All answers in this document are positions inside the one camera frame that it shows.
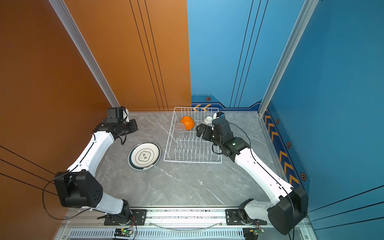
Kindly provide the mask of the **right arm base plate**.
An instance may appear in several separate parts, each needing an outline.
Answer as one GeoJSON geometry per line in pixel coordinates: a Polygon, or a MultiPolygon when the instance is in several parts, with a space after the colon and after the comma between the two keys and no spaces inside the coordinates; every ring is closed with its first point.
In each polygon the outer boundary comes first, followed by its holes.
{"type": "Polygon", "coordinates": [[[226,223],[228,226],[237,226],[237,225],[252,225],[252,226],[266,226],[267,221],[263,220],[251,220],[243,214],[243,211],[239,209],[226,209],[226,223]]]}

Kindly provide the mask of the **white plate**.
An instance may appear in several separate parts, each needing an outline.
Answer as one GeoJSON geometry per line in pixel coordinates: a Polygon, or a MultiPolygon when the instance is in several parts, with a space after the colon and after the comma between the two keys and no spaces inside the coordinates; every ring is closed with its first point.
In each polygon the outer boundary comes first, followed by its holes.
{"type": "Polygon", "coordinates": [[[136,171],[151,169],[160,159],[161,149],[154,142],[143,142],[136,145],[128,156],[128,165],[136,171]]]}

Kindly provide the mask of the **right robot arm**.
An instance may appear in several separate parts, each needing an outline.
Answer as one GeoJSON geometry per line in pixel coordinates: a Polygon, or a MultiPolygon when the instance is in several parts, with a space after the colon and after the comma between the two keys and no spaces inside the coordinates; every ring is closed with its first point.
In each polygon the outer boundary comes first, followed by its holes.
{"type": "Polygon", "coordinates": [[[257,220],[269,221],[282,235],[293,238],[294,228],[308,213],[309,196],[302,186],[293,187],[275,174],[253,151],[251,141],[235,137],[232,123],[221,115],[212,125],[196,127],[198,138],[220,149],[220,154],[243,168],[264,190],[269,202],[248,199],[239,206],[241,221],[250,225],[257,220]]]}

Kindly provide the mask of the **clear glass cup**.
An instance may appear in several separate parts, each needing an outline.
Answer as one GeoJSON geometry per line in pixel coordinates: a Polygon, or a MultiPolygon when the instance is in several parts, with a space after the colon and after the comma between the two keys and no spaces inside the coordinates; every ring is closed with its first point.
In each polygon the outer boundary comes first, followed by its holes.
{"type": "Polygon", "coordinates": [[[178,131],[179,133],[184,133],[187,131],[185,125],[181,122],[175,123],[175,130],[178,131]]]}

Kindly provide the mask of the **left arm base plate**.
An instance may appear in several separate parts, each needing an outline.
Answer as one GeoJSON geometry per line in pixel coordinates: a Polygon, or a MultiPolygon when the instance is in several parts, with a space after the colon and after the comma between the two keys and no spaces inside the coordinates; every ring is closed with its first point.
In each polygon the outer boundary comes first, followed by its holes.
{"type": "Polygon", "coordinates": [[[105,226],[144,226],[147,218],[146,209],[131,210],[130,216],[126,219],[105,215],[105,226]]]}

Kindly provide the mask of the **white wire dish rack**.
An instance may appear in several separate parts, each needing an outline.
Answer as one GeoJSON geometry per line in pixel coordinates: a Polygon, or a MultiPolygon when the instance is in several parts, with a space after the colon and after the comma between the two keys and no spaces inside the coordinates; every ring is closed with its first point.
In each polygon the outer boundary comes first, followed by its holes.
{"type": "Polygon", "coordinates": [[[222,163],[219,147],[198,138],[196,127],[184,133],[175,130],[175,123],[180,122],[185,116],[193,118],[195,126],[198,126],[204,123],[206,117],[213,117],[214,113],[218,111],[218,108],[211,107],[175,107],[164,153],[164,161],[199,164],[222,163]]]}

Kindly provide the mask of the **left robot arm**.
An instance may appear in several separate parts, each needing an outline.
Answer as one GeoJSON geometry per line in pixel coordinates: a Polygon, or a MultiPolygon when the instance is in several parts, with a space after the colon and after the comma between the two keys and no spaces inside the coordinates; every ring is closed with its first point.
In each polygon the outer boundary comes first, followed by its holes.
{"type": "Polygon", "coordinates": [[[126,200],[106,194],[96,180],[101,161],[115,140],[121,144],[127,135],[138,130],[135,120],[129,120],[125,107],[109,108],[107,117],[92,132],[90,142],[65,172],[58,172],[54,184],[60,203],[67,208],[89,208],[104,213],[104,219],[118,225],[132,220],[126,200]]]}

